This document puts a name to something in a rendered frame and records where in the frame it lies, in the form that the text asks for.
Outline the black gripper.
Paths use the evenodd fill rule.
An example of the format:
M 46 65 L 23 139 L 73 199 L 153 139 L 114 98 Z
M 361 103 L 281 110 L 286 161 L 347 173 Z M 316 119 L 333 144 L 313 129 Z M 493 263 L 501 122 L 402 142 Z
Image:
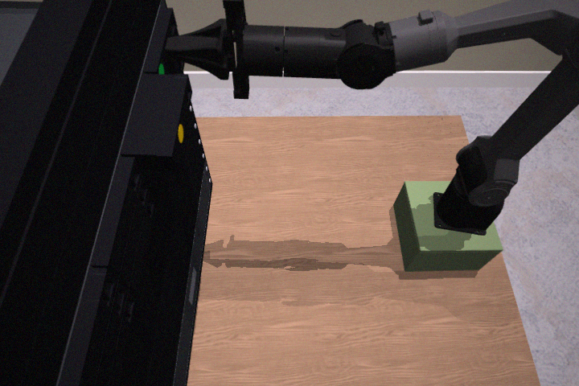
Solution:
M 232 72 L 234 99 L 248 99 L 249 76 L 283 77 L 284 27 L 248 25 L 244 0 L 223 0 L 223 5 L 226 18 L 167 38 L 166 55 L 220 80 L 228 80 Z

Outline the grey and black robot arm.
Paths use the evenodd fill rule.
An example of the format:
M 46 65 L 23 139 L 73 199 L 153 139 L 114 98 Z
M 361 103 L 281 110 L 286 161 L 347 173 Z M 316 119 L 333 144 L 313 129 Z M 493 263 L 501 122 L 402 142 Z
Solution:
M 375 26 L 356 19 L 285 27 L 283 77 L 373 89 L 396 72 L 446 62 L 458 48 L 527 38 L 561 62 L 493 136 L 458 151 L 455 176 L 444 194 L 433 193 L 436 228 L 485 236 L 518 183 L 520 159 L 579 105 L 579 0 L 510 0 L 454 18 L 423 10 Z

